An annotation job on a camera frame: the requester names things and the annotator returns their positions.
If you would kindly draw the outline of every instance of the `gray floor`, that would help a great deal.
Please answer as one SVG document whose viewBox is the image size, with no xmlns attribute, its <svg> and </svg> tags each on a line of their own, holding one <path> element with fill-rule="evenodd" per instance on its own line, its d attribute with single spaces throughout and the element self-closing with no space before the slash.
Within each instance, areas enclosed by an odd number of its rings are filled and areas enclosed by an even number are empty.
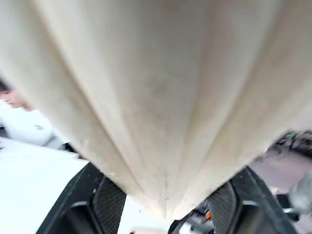
<svg viewBox="0 0 312 234">
<path fill-rule="evenodd" d="M 285 150 L 281 154 L 267 152 L 263 160 L 255 160 L 251 168 L 271 187 L 286 190 L 312 170 L 312 158 Z M 299 234 L 312 233 L 312 217 L 301 216 L 295 227 Z"/>
</svg>

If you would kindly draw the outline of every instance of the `person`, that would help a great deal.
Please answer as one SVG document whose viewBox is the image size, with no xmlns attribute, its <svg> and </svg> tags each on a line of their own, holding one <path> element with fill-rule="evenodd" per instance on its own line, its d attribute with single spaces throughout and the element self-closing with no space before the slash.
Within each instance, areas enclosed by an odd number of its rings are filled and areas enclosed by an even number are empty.
<svg viewBox="0 0 312 234">
<path fill-rule="evenodd" d="M 0 78 L 0 120 L 9 138 L 54 149 L 69 148 L 62 136 L 39 111 Z"/>
</svg>

